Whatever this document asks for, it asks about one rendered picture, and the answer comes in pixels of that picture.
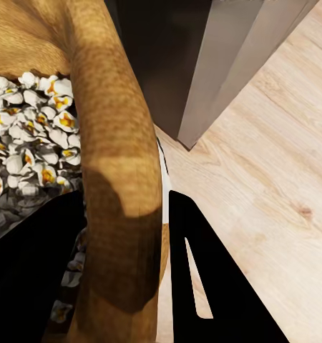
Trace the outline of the popcorn bag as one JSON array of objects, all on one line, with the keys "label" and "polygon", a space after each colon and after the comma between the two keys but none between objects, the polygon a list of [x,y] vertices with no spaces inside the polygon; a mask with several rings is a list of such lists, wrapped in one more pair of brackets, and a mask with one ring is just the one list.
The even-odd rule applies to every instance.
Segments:
[{"label": "popcorn bag", "polygon": [[41,343],[155,343],[170,252],[168,166],[104,0],[0,0],[0,76],[71,81],[87,247],[73,309]]}]

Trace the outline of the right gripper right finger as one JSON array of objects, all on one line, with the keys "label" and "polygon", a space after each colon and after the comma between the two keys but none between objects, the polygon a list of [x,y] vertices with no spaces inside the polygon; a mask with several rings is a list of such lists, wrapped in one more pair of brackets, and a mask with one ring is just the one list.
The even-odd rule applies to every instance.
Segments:
[{"label": "right gripper right finger", "polygon": [[[168,214],[174,343],[289,343],[197,204],[169,191]],[[185,238],[213,319],[197,315]]]}]

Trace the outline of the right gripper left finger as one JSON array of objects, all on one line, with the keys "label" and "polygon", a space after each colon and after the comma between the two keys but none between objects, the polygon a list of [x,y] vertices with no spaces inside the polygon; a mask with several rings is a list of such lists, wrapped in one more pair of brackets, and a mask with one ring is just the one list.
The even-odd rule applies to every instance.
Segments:
[{"label": "right gripper left finger", "polygon": [[76,190],[0,236],[0,343],[41,343],[85,216]]}]

